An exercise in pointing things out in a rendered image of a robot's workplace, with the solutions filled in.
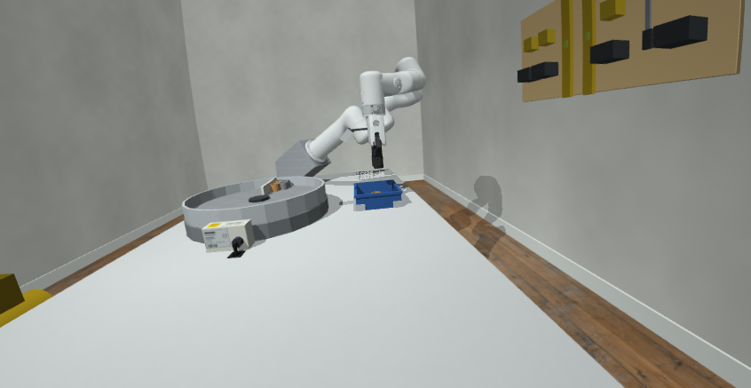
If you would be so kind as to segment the blue open crate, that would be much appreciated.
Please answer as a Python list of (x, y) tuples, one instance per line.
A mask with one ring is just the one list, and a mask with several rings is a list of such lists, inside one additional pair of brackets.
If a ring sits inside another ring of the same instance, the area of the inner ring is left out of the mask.
[[(379, 191), (381, 193), (372, 192)], [(392, 180), (354, 183), (356, 211), (403, 207), (402, 190)]]

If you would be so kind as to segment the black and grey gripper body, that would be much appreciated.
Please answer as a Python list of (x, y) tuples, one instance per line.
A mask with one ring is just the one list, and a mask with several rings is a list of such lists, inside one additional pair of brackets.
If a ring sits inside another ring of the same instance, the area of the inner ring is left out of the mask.
[[(379, 139), (381, 140), (382, 146), (386, 146), (386, 138), (385, 138), (385, 129), (384, 129), (384, 121), (383, 121), (383, 115), (385, 114), (370, 114), (370, 115), (363, 115), (362, 117), (367, 116), (367, 128), (368, 128), (368, 142), (370, 146), (376, 146), (376, 140), (375, 133), (379, 132)], [(385, 144), (385, 145), (384, 145)]]

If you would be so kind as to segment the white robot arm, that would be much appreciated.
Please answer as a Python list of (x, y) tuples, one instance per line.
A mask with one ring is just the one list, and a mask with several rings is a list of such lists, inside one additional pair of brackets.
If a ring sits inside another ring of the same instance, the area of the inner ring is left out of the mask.
[(360, 145), (368, 143), (367, 118), (362, 117), (363, 115), (385, 114), (383, 115), (385, 132), (390, 130), (394, 125), (390, 112), (419, 102), (423, 98), (422, 88), (425, 84), (425, 75), (412, 57), (402, 59), (397, 64), (394, 74), (377, 71), (362, 73), (360, 75), (362, 110), (356, 106), (348, 107), (319, 137), (307, 141), (305, 148), (308, 155), (316, 162), (325, 162), (326, 155), (343, 142), (346, 143), (351, 135)]

